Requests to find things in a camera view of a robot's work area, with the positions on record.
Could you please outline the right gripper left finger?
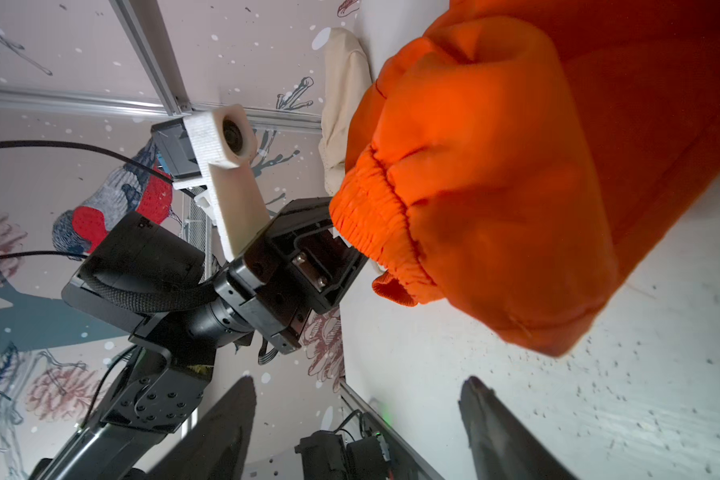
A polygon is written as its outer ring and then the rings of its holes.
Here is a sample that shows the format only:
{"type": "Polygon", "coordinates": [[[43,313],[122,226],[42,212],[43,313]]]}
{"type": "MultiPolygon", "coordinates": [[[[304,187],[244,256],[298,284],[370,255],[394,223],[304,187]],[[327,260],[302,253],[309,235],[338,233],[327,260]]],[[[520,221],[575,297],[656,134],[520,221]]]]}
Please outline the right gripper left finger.
{"type": "Polygon", "coordinates": [[[157,480],[241,478],[256,402],[254,380],[241,377],[146,477],[157,480]]]}

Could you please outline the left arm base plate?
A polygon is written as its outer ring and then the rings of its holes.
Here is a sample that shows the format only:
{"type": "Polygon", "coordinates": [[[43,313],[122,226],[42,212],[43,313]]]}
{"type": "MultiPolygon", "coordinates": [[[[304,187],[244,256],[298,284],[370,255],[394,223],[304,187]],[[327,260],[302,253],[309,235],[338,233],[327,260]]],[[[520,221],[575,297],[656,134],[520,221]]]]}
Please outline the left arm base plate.
{"type": "Polygon", "coordinates": [[[384,421],[369,412],[352,412],[359,422],[353,437],[344,421],[332,431],[320,430],[294,447],[306,479],[440,479],[434,467],[384,421]]]}

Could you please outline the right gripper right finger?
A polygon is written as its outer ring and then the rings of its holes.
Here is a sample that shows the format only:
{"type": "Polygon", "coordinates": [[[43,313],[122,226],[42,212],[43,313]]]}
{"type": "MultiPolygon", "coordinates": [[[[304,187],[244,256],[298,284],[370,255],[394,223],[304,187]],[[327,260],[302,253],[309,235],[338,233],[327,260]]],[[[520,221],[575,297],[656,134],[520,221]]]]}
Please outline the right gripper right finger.
{"type": "Polygon", "coordinates": [[[459,410],[479,479],[574,477],[479,378],[464,382],[459,410]]]}

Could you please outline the beige shorts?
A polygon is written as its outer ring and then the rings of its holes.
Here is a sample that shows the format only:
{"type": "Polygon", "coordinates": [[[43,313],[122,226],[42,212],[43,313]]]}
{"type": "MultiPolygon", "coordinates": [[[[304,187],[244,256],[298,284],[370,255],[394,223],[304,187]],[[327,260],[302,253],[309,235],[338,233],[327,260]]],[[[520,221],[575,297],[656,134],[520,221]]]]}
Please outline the beige shorts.
{"type": "Polygon", "coordinates": [[[351,31],[331,29],[323,51],[325,104],[318,149],[324,170],[324,187],[327,194],[333,196],[345,176],[351,120],[372,80],[367,55],[351,31]]]}

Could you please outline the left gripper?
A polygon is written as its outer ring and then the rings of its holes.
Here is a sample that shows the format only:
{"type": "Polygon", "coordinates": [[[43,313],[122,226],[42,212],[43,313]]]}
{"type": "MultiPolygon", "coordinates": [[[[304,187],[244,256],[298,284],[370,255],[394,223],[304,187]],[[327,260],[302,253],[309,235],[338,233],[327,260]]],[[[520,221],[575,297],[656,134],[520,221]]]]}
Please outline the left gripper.
{"type": "Polygon", "coordinates": [[[330,199],[293,200],[213,279],[219,297],[279,353],[301,348],[309,314],[337,307],[367,257],[333,234],[330,199]]]}

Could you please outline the orange shorts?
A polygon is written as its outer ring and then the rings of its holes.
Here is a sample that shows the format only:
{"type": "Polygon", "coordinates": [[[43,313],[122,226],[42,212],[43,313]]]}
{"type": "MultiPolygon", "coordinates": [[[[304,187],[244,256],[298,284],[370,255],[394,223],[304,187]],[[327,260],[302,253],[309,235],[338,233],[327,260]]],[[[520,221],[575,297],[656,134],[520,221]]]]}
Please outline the orange shorts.
{"type": "Polygon", "coordinates": [[[567,353],[720,175],[720,1],[454,1],[351,122],[374,291],[567,353]]]}

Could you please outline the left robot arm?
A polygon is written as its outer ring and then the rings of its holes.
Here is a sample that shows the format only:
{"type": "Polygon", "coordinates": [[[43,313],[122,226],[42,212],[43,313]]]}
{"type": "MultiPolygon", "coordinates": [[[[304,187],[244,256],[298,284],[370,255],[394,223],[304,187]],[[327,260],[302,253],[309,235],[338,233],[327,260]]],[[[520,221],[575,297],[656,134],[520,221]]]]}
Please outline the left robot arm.
{"type": "Polygon", "coordinates": [[[365,256],[332,232],[326,198],[288,203],[232,261],[204,254],[145,216],[125,215],[62,292],[124,331],[124,369],[99,386],[81,428],[36,479],[123,479],[200,405],[217,351],[260,336],[260,364],[300,348],[311,314],[337,307],[365,256]]]}

